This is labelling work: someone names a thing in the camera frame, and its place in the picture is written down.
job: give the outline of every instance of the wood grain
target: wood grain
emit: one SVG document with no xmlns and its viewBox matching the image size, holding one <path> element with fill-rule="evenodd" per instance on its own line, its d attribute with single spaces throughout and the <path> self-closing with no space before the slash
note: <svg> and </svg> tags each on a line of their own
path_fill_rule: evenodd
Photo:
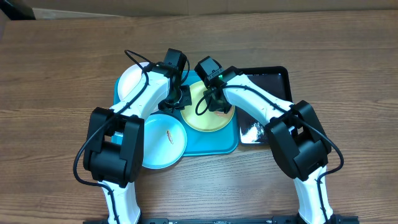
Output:
<svg viewBox="0 0 398 224">
<path fill-rule="evenodd" d="M 345 155 L 327 181 L 334 211 L 396 223 L 397 20 L 398 11 L 355 11 L 8 22 L 0 44 L 0 223 L 107 216 L 101 189 L 72 174 L 88 118 L 111 106 L 114 82 L 132 64 L 124 49 L 160 61 L 169 47 L 192 65 L 211 55 L 225 67 L 285 66 L 294 100 L 314 106 Z M 337 164 L 332 153 L 329 167 Z M 298 210 L 293 182 L 268 147 L 143 169 L 136 189 L 145 217 Z"/>
</svg>

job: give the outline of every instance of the blue tray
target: blue tray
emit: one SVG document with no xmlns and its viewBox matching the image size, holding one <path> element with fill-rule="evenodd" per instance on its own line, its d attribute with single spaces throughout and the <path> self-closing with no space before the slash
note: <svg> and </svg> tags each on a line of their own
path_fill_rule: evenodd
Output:
<svg viewBox="0 0 398 224">
<path fill-rule="evenodd" d="M 190 71 L 185 85 L 191 85 L 195 82 L 200 81 L 199 76 L 195 71 Z M 118 95 L 118 83 L 119 79 L 116 81 L 114 86 L 114 97 L 113 103 L 119 103 Z M 238 146 L 239 136 L 238 136 L 238 120 L 236 119 L 236 111 L 232 120 L 221 130 L 204 133 L 191 128 L 181 116 L 179 110 L 174 111 L 174 117 L 176 117 L 184 126 L 187 136 L 187 148 L 182 156 L 205 156 L 214 154 L 227 154 L 233 152 Z M 121 144 L 121 137 L 113 136 L 112 142 Z"/>
</svg>

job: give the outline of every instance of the wire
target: wire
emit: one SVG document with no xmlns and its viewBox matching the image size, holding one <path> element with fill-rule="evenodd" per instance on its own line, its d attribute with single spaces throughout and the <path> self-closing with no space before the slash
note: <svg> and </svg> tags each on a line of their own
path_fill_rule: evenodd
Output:
<svg viewBox="0 0 398 224">
<path fill-rule="evenodd" d="M 113 114 L 112 117 L 110 117 L 110 119 L 108 119 L 103 125 L 101 125 L 87 140 L 86 142 L 81 146 L 80 150 L 78 151 L 75 161 L 73 162 L 73 175 L 75 176 L 76 180 L 79 181 L 79 183 L 81 184 L 85 184 L 85 185 L 89 185 L 89 186 L 95 186 L 95 187 L 103 187 L 108 191 L 108 195 L 111 196 L 111 201 L 112 201 L 112 210 L 113 210 L 113 215 L 114 215 L 114 219 L 116 220 L 117 224 L 120 224 L 120 220 L 119 220 L 119 216 L 118 213 L 116 211 L 116 203 L 114 201 L 114 195 L 113 195 L 113 190 L 104 184 L 99 184 L 99 183 L 94 183 L 94 182 L 89 182 L 89 181 L 85 181 L 83 179 L 81 179 L 77 173 L 77 165 L 79 162 L 79 158 L 81 156 L 81 154 L 83 153 L 83 151 L 85 150 L 85 147 L 88 145 L 88 143 L 105 127 L 108 127 L 108 125 L 115 120 L 121 113 L 123 113 L 123 111 L 125 111 L 126 109 L 128 109 L 141 95 L 142 93 L 145 91 L 145 89 L 147 88 L 147 86 L 149 85 L 149 76 L 148 73 L 144 70 L 144 68 L 142 67 L 142 65 L 139 64 L 139 62 L 134 59 L 130 54 L 134 54 L 137 55 L 138 57 L 144 59 L 145 61 L 149 62 L 150 64 L 153 64 L 150 60 L 146 59 L 145 57 L 132 52 L 130 50 L 125 50 L 124 53 L 136 64 L 138 65 L 138 67 L 142 70 L 142 72 L 144 73 L 145 77 L 146 77 L 146 81 L 144 84 L 144 87 L 142 87 L 142 89 L 140 90 L 140 92 L 131 100 L 129 101 L 121 110 L 119 110 L 117 113 Z"/>
<path fill-rule="evenodd" d="M 184 76 L 184 78 L 181 80 L 181 85 L 187 80 L 189 71 L 191 70 L 188 58 L 187 58 L 187 64 L 188 64 L 188 71 L 187 71 L 187 74 Z"/>
<path fill-rule="evenodd" d="M 222 89 L 226 89 L 226 88 L 242 88 L 242 89 L 244 89 L 244 90 L 249 90 L 249 91 L 255 93 L 257 96 L 260 96 L 263 100 L 265 100 L 266 102 L 268 102 L 271 106 L 273 106 L 274 108 L 278 109 L 279 111 L 281 111 L 281 112 L 283 112 L 283 113 L 286 113 L 286 112 L 287 112 L 285 109 L 281 108 L 279 105 L 277 105 L 276 103 L 272 102 L 270 99 L 268 99 L 268 98 L 265 97 L 263 94 L 261 94 L 260 92 L 258 92 L 257 90 L 255 90 L 255 89 L 253 89 L 253 88 L 250 88 L 250 87 L 248 87 L 248 86 L 241 86 L 241 85 L 227 85 L 227 86 L 221 86 L 221 87 L 219 87 L 219 88 L 216 88 L 216 89 L 214 89 L 214 90 L 208 92 L 207 94 L 205 94 L 205 95 L 199 100 L 199 102 L 198 102 L 198 104 L 197 104 L 197 107 L 195 108 L 195 113 L 196 113 L 198 116 L 200 116 L 200 115 L 202 115 L 203 113 L 205 113 L 205 111 L 208 109 L 208 107 L 209 107 L 210 104 L 208 104 L 208 106 L 206 107 L 206 110 L 205 110 L 204 112 L 198 113 L 198 108 L 199 108 L 200 103 L 202 103 L 202 101 L 203 101 L 206 97 L 210 96 L 210 94 L 212 94 L 212 93 L 214 93 L 214 92 L 216 92 L 216 91 L 222 91 Z M 321 183 L 322 183 L 322 182 L 321 182 L 321 179 L 322 179 L 324 176 L 329 175 L 329 174 L 332 174 L 332 173 L 335 173 L 335 172 L 341 170 L 341 168 L 343 168 L 343 165 L 344 165 L 344 157 L 343 157 L 343 154 L 341 153 L 340 149 L 336 146 L 336 144 L 333 143 L 333 141 L 331 141 L 331 140 L 330 140 L 328 137 L 326 137 L 323 133 L 321 133 L 320 131 L 318 131 L 318 130 L 315 129 L 313 126 L 309 125 L 307 122 L 303 121 L 303 120 L 300 119 L 299 117 L 297 117 L 297 116 L 292 116 L 292 117 L 293 117 L 293 119 L 295 119 L 295 120 L 297 120 L 299 123 L 301 123 L 302 126 L 308 128 L 308 129 L 311 129 L 312 131 L 314 131 L 315 133 L 317 133 L 322 139 L 324 139 L 326 142 L 328 142 L 328 143 L 333 147 L 333 149 L 335 149 L 335 151 L 336 151 L 337 154 L 338 154 L 338 157 L 340 158 L 340 164 L 339 164 L 338 167 L 336 167 L 336 168 L 334 168 L 334 169 L 332 169 L 332 170 L 329 170 L 329 171 L 326 171 L 326 172 L 322 173 L 321 175 L 319 175 L 319 177 L 318 177 L 318 179 L 317 179 L 317 187 L 318 187 L 319 199 L 320 199 L 320 203 L 321 203 L 321 209 L 322 209 L 322 212 L 323 212 L 323 216 L 324 216 L 324 218 L 325 218 L 325 222 L 326 222 L 326 223 L 329 223 L 329 220 L 328 220 L 328 217 L 327 217 L 327 214 L 326 214 L 325 205 L 323 204 L 323 198 L 322 198 L 322 192 L 321 192 Z"/>
</svg>

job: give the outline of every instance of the black cable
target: black cable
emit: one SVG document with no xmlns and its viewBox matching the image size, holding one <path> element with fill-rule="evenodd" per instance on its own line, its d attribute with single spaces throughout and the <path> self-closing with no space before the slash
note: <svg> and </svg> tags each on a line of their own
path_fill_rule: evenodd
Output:
<svg viewBox="0 0 398 224">
<path fill-rule="evenodd" d="M 204 112 L 198 113 L 198 108 L 199 108 L 200 103 L 201 103 L 206 97 L 210 96 L 210 94 L 212 94 L 212 93 L 214 93 L 214 92 L 216 92 L 216 91 L 222 91 L 222 90 L 225 89 L 225 88 L 242 88 L 242 89 L 244 89 L 244 90 L 249 90 L 249 91 L 255 93 L 257 96 L 260 96 L 263 100 L 265 100 L 266 102 L 268 102 L 271 106 L 273 106 L 274 108 L 278 109 L 279 111 L 281 111 L 281 112 L 283 112 L 283 113 L 286 113 L 286 112 L 287 112 L 286 110 L 284 110 L 283 108 L 281 108 L 279 105 L 277 105 L 276 103 L 272 102 L 270 99 L 268 99 L 268 98 L 265 97 L 263 94 L 261 94 L 260 92 L 258 92 L 257 90 L 255 90 L 255 89 L 253 89 L 253 88 L 250 88 L 250 87 L 248 87 L 248 86 L 241 86 L 241 85 L 227 85 L 227 86 L 221 86 L 221 87 L 219 87 L 219 88 L 217 88 L 217 89 L 214 89 L 214 90 L 210 91 L 209 93 L 205 94 L 205 95 L 199 100 L 199 102 L 198 102 L 198 104 L 197 104 L 197 107 L 195 108 L 195 113 L 196 113 L 198 116 L 199 116 L 199 115 L 202 115 Z M 326 171 L 326 172 L 322 173 L 321 175 L 319 175 L 319 177 L 318 177 L 318 179 L 317 179 L 317 187 L 318 187 L 319 199 L 320 199 L 320 203 L 321 203 L 321 209 L 322 209 L 322 212 L 323 212 L 323 216 L 324 216 L 324 218 L 325 218 L 325 222 L 326 222 L 326 223 L 329 223 L 328 217 L 327 217 L 327 214 L 326 214 L 325 205 L 323 204 L 323 197 L 322 197 L 322 192 L 321 192 L 321 183 L 322 183 L 322 182 L 321 182 L 321 179 L 322 179 L 324 176 L 329 175 L 329 174 L 332 174 L 332 173 L 335 173 L 335 172 L 341 170 L 341 168 L 343 168 L 343 165 L 344 165 L 344 157 L 343 157 L 343 154 L 341 153 L 340 149 L 336 146 L 336 144 L 333 143 L 333 141 L 331 141 L 331 140 L 330 140 L 328 137 L 326 137 L 324 134 L 322 134 L 321 132 L 319 132 L 317 129 L 315 129 L 314 127 L 312 127 L 312 126 L 309 125 L 307 122 L 305 122 L 305 121 L 303 121 L 302 119 L 300 119 L 299 117 L 297 117 L 297 116 L 292 116 L 292 117 L 293 117 L 294 119 L 296 119 L 298 122 L 300 122 L 302 126 L 308 128 L 308 129 L 311 129 L 312 131 L 314 131 L 315 133 L 317 133 L 322 139 L 324 139 L 325 141 L 327 141 L 327 142 L 333 147 L 333 149 L 335 149 L 335 151 L 336 151 L 337 154 L 338 154 L 338 157 L 340 158 L 340 164 L 339 164 L 338 167 L 336 167 L 336 168 L 334 168 L 334 169 L 332 169 L 332 170 L 329 170 L 329 171 Z"/>
<path fill-rule="evenodd" d="M 187 64 L 188 64 L 188 71 L 187 71 L 187 74 L 184 76 L 184 78 L 181 80 L 181 85 L 187 80 L 189 71 L 191 70 L 188 58 L 187 58 Z"/>
<path fill-rule="evenodd" d="M 110 119 L 108 119 L 103 125 L 101 125 L 95 132 L 94 134 L 92 134 L 87 141 L 81 146 L 80 150 L 78 151 L 75 161 L 73 162 L 73 175 L 75 176 L 76 180 L 79 181 L 79 183 L 81 184 L 85 184 L 85 185 L 89 185 L 89 186 L 95 186 L 95 187 L 103 187 L 108 191 L 108 195 L 111 196 L 111 201 L 112 201 L 112 210 L 113 210 L 113 215 L 114 215 L 114 219 L 116 220 L 117 224 L 120 224 L 119 221 L 119 216 L 117 214 L 116 211 L 116 204 L 114 201 L 114 195 L 113 195 L 113 190 L 108 187 L 107 185 L 104 184 L 99 184 L 99 183 L 94 183 L 94 182 L 89 182 L 89 181 L 85 181 L 83 179 L 81 179 L 77 173 L 77 165 L 79 162 L 79 158 L 81 156 L 81 154 L 83 153 L 83 151 L 85 150 L 85 147 L 87 146 L 87 144 L 94 138 L 94 136 L 96 136 L 102 129 L 104 129 L 105 127 L 107 127 L 114 119 L 116 119 L 123 111 L 125 111 L 126 109 L 128 109 L 141 95 L 142 93 L 145 91 L 145 89 L 147 88 L 148 84 L 149 84 L 149 77 L 148 77 L 148 73 L 144 70 L 144 68 L 142 67 L 142 65 L 139 64 L 139 62 L 134 59 L 129 53 L 137 55 L 138 57 L 144 59 L 145 61 L 152 63 L 150 60 L 146 59 L 145 57 L 132 52 L 130 50 L 125 50 L 124 53 L 136 64 L 138 65 L 138 67 L 142 70 L 142 72 L 144 73 L 145 77 L 146 77 L 146 81 L 144 84 L 144 87 L 142 87 L 142 89 L 140 90 L 140 92 L 131 100 L 129 101 L 121 110 L 119 110 L 117 113 L 113 114 L 112 117 L 110 117 Z"/>
</svg>

